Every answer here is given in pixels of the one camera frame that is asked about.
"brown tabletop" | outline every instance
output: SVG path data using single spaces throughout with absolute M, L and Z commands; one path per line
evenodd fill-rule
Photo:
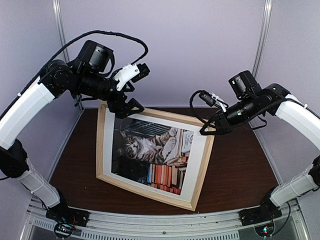
M 189 108 L 159 108 L 191 115 Z M 208 118 L 210 108 L 199 108 Z M 71 207 L 120 214 L 171 215 L 194 212 L 167 205 L 96 179 L 97 109 L 86 109 L 51 179 Z M 195 213 L 253 207 L 277 185 L 254 133 L 244 128 L 216 136 Z

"tabby cat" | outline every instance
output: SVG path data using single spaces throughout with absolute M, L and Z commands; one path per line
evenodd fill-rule
M 124 143 L 117 152 L 132 160 L 162 165 L 176 145 L 177 131 L 177 128 L 172 127 L 165 134 L 151 137 L 134 136 L 121 131 Z

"black cable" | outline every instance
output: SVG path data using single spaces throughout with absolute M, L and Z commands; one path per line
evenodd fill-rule
M 197 94 L 201 94 L 201 93 L 210 94 L 210 93 L 208 93 L 206 90 L 197 90 L 197 91 L 195 91 L 195 92 L 191 95 L 191 97 L 190 97 L 189 106 L 190 106 L 190 110 L 191 110 L 193 116 L 195 116 L 195 117 L 196 117 L 199 121 L 201 121 L 203 124 L 207 124 L 208 122 L 205 121 L 203 118 L 201 118 L 201 117 L 196 113 L 196 111 L 195 111 L 195 109 L 194 109 L 194 105 L 193 105 L 195 96 L 196 96 Z M 210 124 L 210 123 L 209 123 L 208 125 L 209 125 L 210 127 L 212 127 L 212 128 L 215 128 L 215 127 L 216 127 L 216 126 L 214 126 L 214 125 L 212 125 L 212 124 Z
M 9 179 L 9 178 L 10 178 L 9 176 L 6 176 L 4 178 L 0 178 L 0 181 L 6 180 L 6 179 Z
M 294 100 L 294 99 L 292 99 L 292 98 L 286 98 L 286 100 L 289 101 L 289 102 L 293 102 L 293 103 L 295 103 L 295 104 L 298 104 L 298 105 L 300 105 L 301 107 L 304 107 L 304 108 L 307 109 L 310 113 L 312 113 L 312 114 L 315 115 L 318 119 L 320 119 L 320 116 L 319 116 L 318 114 L 316 114 L 314 111 L 312 111 L 309 107 L 305 107 L 305 105 L 302 104 L 301 102 L 298 102 L 298 101 L 296 101 L 296 100 Z
M 320 189 L 320 186 L 317 189 L 312 189 L 313 192 L 316 192 Z
M 22 95 L 30 86 L 31 84 L 37 79 L 37 77 L 40 75 L 40 73 L 47 67 L 47 65 L 52 62 L 60 53 L 62 53 L 63 50 L 65 50 L 67 47 L 69 47 L 71 44 L 73 44 L 74 42 L 88 36 L 91 34 L 103 34 L 103 35 L 109 35 L 109 36 L 116 36 L 116 37 L 122 37 L 125 39 L 129 39 L 132 40 L 134 42 L 137 42 L 139 44 L 141 44 L 144 47 L 144 53 L 138 57 L 135 61 L 133 61 L 131 64 L 135 64 L 136 62 L 138 62 L 139 60 L 143 59 L 147 53 L 148 53 L 148 46 L 140 39 L 135 38 L 133 36 L 129 36 L 120 32 L 112 32 L 112 31 L 102 31 L 102 30 L 93 30 L 93 31 L 88 31 L 84 34 L 81 34 L 80 36 L 72 39 L 71 41 L 69 41 L 67 44 L 65 44 L 62 48 L 60 48 L 44 65 L 43 67 L 36 73 L 36 75 L 31 79 L 31 81 L 24 87 L 24 89 L 20 92 L 20 94 Z M 9 109 L 17 102 L 17 100 L 20 97 L 17 96 L 10 104 L 9 106 L 4 110 L 4 112 L 0 115 L 0 120 L 6 115 L 6 113 L 9 111 Z
M 251 121 L 252 119 L 254 119 L 255 117 L 263 114 L 263 113 L 266 112 L 268 109 L 273 108 L 274 106 L 279 105 L 279 104 L 281 104 L 281 103 L 283 103 L 283 102 L 286 102 L 286 101 L 293 102 L 293 103 L 296 103 L 296 104 L 298 104 L 298 105 L 300 105 L 300 106 L 302 106 L 302 107 L 305 107 L 305 105 L 303 105 L 302 103 L 300 103 L 300 102 L 298 102 L 298 101 L 296 101 L 296 100 L 294 100 L 294 99 L 292 99 L 292 98 L 282 98 L 282 99 L 280 99 L 280 100 L 278 100 L 278 101 L 275 101 L 275 102 L 271 103 L 271 104 L 268 105 L 268 106 L 263 107 L 263 108 L 260 109 L 255 115 L 249 117 L 248 119 L 246 119 L 246 120 L 243 121 L 243 122 L 240 122 L 240 123 L 238 123 L 238 124 L 235 124 L 235 125 L 232 125 L 232 126 L 228 126 L 228 127 L 222 127 L 222 126 L 212 125 L 211 123 L 205 121 L 203 118 L 201 118 L 200 116 L 198 116 L 198 114 L 196 113 L 196 111 L 195 111 L 195 109 L 194 109 L 194 107 L 193 107 L 193 101 L 194 101 L 195 96 L 196 96 L 197 94 L 200 94 L 200 93 L 210 94 L 210 93 L 208 93 L 208 92 L 205 91 L 205 90 L 197 90 L 197 91 L 195 91 L 195 92 L 191 95 L 191 98 L 190 98 L 190 101 L 189 101 L 189 106 L 190 106 L 190 109 L 191 109 L 192 114 L 193 114 L 198 120 L 200 120 L 202 123 L 207 124 L 208 127 L 212 127 L 212 128 L 214 128 L 214 129 L 221 129 L 221 130 L 232 130 L 232 129 L 235 129 L 235 128 L 237 128 L 237 127 L 241 127 L 241 126 L 247 124 L 248 122 L 250 122 L 250 121 Z M 305 109 L 307 109 L 307 110 L 310 111 L 313 115 L 315 115 L 318 119 L 320 119 L 320 116 L 317 115 L 317 114 L 316 114 L 314 111 L 312 111 L 310 108 L 305 107 Z M 257 129 L 260 129 L 260 128 L 264 128 L 264 127 L 267 125 L 267 121 L 266 121 L 265 119 L 260 118 L 260 117 L 259 117 L 259 119 L 260 119 L 261 121 L 263 121 L 265 124 L 264 124 L 264 125 L 261 125 L 261 126 L 254 127 L 254 128 L 252 128 L 252 130 L 257 130 Z
M 278 234 L 278 233 L 279 233 L 279 232 L 280 232 L 280 231 L 285 227 L 285 225 L 287 224 L 287 222 L 288 222 L 288 220 L 289 220 L 289 218 L 290 218 L 290 214 L 291 214 L 291 207 L 290 207 L 289 202 L 287 202 L 286 204 L 288 204 L 288 206 L 289 206 L 289 213 L 288 213 L 288 217 L 286 218 L 286 220 L 285 220 L 284 224 L 282 225 L 282 227 L 280 227 L 280 229 L 279 229 L 277 232 L 273 233 L 273 234 L 272 234 L 272 236 L 274 236 L 274 235 Z
M 227 103 L 225 103 L 224 101 L 221 101 L 220 99 L 216 99 L 219 103 L 222 103 L 223 105 L 225 105 L 225 108 L 229 108 L 229 105 Z
M 195 109 L 194 109 L 194 106 L 193 106 L 193 101 L 194 101 L 194 98 L 197 94 L 200 94 L 200 93 L 206 93 L 206 94 L 209 94 L 207 91 L 205 90 L 197 90 L 195 91 L 191 97 L 190 97 L 190 101 L 189 101 L 189 105 L 190 105 L 190 109 L 191 109 L 191 112 L 192 114 L 198 119 L 200 120 L 202 123 L 204 124 L 207 124 L 208 127 L 212 127 L 214 129 L 221 129 L 221 130 L 231 130 L 231 129 L 235 129 L 237 127 L 241 127 L 245 124 L 247 124 L 248 122 L 250 122 L 252 119 L 254 119 L 255 117 L 257 117 L 258 115 L 261 115 L 262 113 L 266 112 L 268 109 L 270 108 L 273 108 L 274 106 L 276 105 L 279 105 L 285 101 L 287 101 L 287 99 L 289 98 L 282 98 L 278 101 L 275 101 L 273 103 L 271 103 L 270 105 L 268 106 L 265 106 L 263 107 L 262 109 L 260 109 L 255 115 L 249 117 L 248 119 L 244 120 L 243 122 L 240 122 L 238 124 L 235 124 L 235 125 L 232 125 L 232 126 L 227 126 L 227 127 L 222 127 L 222 126 L 215 126 L 215 125 L 212 125 L 211 123 L 205 121 L 203 118 L 199 117 L 198 114 L 196 113 Z

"picture frame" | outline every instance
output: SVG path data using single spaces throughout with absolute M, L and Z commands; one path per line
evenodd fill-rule
M 195 211 L 214 143 L 213 135 L 200 134 L 202 126 L 195 117 L 148 108 L 118 119 L 101 102 L 96 177 L 146 198 Z

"white wall panel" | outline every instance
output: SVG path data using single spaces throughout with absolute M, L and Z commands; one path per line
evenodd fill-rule
M 320 2 L 273 1 L 270 29 L 257 81 L 279 83 L 320 114 Z M 284 182 L 302 172 L 319 150 L 292 126 L 268 117 L 259 131 Z M 299 198 L 311 239 L 320 236 L 320 192 Z
M 61 11 L 67 42 L 84 32 L 104 30 L 148 45 L 142 63 L 151 73 L 135 84 L 132 94 L 144 106 L 188 106 L 198 89 L 236 100 L 228 80 L 253 67 L 264 5 L 264 0 L 68 0 L 61 1 Z M 143 52 L 137 43 L 115 36 L 86 39 L 113 49 L 117 68 Z M 71 59 L 83 43 L 68 48 Z M 97 107 L 98 102 L 84 106 Z
M 1 113 L 60 47 L 52 1 L 0 0 Z M 66 93 L 40 112 L 18 137 L 45 178 L 79 115 L 73 104 Z M 30 198 L 14 179 L 0 182 L 0 239 L 18 239 Z

